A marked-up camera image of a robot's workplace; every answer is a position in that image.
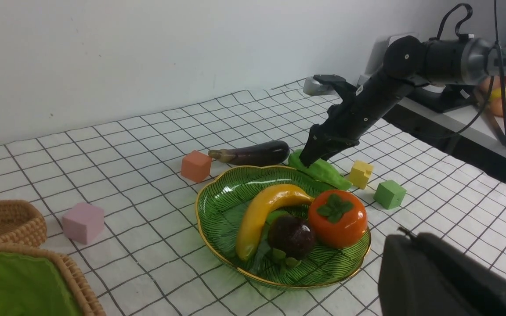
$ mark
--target gold plate rim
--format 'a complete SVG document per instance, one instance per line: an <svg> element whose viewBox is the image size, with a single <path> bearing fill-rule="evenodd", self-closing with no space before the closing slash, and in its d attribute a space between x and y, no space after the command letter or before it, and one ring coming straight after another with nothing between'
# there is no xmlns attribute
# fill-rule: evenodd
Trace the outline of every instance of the gold plate rim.
<svg viewBox="0 0 506 316"><path fill-rule="evenodd" d="M217 256L217 258L219 260L221 260L225 264L229 265L231 268L233 268L237 272L245 275L248 278L256 280L257 282L261 282L262 284L268 284L268 285L271 285L271 286L277 286L277 287L281 287L281 288L293 288L293 289L297 289L297 290L310 290L310 289L313 289L313 288L332 286L334 284L339 284L341 282L344 282L345 280L348 280L348 279L354 277L355 275L358 274L358 272L360 272L361 267L362 267L363 262L364 262L364 258L366 258L368 252L370 252L370 249L371 249L372 234L371 234L371 228L370 227L368 227L368 239L369 239L368 240L368 247L367 247L366 252L364 253L364 256L362 257L362 260L360 260L360 265L358 266L357 270L355 270L353 273L349 274L348 276L345 276L341 280L338 280L338 281L335 281L335 282L330 282L330 283L325 283L325 284L316 284L316 285L311 285L311 286L293 286L293 285L289 285L289 284L279 284L277 282L272 282L272 281L269 281L269 280L265 280L264 278L260 278L259 276L255 276L255 274L252 274L251 272L247 272L247 271L243 270L242 268L239 268L239 266L236 266L235 264L231 263L223 255L221 255L219 252L217 252L217 250L215 250L213 248L213 246L210 244L210 242L204 236L204 232L202 231L202 224L200 222L200 216L199 216L199 199L200 199L200 196L201 196L203 190L205 190L206 188L208 188L208 186L210 186L211 184L216 183L224 174L226 174L230 170L239 169L239 168L257 168L257 169L282 168L282 169L292 169L292 170L296 170L297 172L301 172L300 170L297 170L296 168L292 168L292 167L289 167L289 166L279 166L279 165L263 166L263 167L249 166L249 165L235 166L235 167L231 167L228 170L225 170L224 172L222 172L221 174L219 174L214 180L210 181L207 185L205 185L203 188L201 188L199 190L198 194L196 195L196 199L195 199L195 216L196 216L196 221L197 221L197 227L199 229L199 234L200 234L200 237L202 238L202 241L208 247L208 249L215 256Z"/></svg>

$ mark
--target green leaf-shaped plate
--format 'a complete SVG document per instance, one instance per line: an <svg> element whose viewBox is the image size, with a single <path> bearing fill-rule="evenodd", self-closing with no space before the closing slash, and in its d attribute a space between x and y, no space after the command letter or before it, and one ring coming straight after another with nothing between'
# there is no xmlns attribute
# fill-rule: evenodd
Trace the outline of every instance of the green leaf-shaped plate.
<svg viewBox="0 0 506 316"><path fill-rule="evenodd" d="M317 243L313 251L295 268L281 273L271 259L267 244L267 229L257 253L248 262L241 262L235 254L235 239L247 206L264 188L275 184L295 184L316 197L334 187L286 166L239 166L219 175L198 194L195 212L199 232L207 247L225 264L247 278L280 290L306 290L325 287L354 276L370 250L370 231L349 248L336 250ZM307 219L307 206L281 208L275 212L289 212Z"/></svg>

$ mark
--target pink cube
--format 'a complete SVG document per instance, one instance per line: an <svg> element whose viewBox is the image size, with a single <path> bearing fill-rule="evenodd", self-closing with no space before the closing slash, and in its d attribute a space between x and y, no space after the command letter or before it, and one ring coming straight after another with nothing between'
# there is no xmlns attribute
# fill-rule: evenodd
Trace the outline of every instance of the pink cube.
<svg viewBox="0 0 506 316"><path fill-rule="evenodd" d="M81 244L90 243L105 228L105 211L87 203L77 203L62 217L64 235Z"/></svg>

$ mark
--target banana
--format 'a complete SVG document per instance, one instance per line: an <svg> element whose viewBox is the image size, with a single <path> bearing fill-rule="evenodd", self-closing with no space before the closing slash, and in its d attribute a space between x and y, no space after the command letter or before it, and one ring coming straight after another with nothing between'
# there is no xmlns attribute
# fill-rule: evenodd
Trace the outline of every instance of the banana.
<svg viewBox="0 0 506 316"><path fill-rule="evenodd" d="M276 184L265 188L249 204L237 232L235 252L246 262L257 251L267 216L285 206L309 205L314 198L294 184Z"/></svg>

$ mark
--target dark red fruit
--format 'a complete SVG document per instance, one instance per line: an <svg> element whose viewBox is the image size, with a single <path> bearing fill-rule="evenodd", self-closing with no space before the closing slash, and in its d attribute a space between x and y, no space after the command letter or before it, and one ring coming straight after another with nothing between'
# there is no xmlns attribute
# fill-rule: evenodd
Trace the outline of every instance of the dark red fruit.
<svg viewBox="0 0 506 316"><path fill-rule="evenodd" d="M302 218L283 215L276 218L269 228L267 241L273 249L286 253L287 258L303 260L315 246L315 233Z"/></svg>

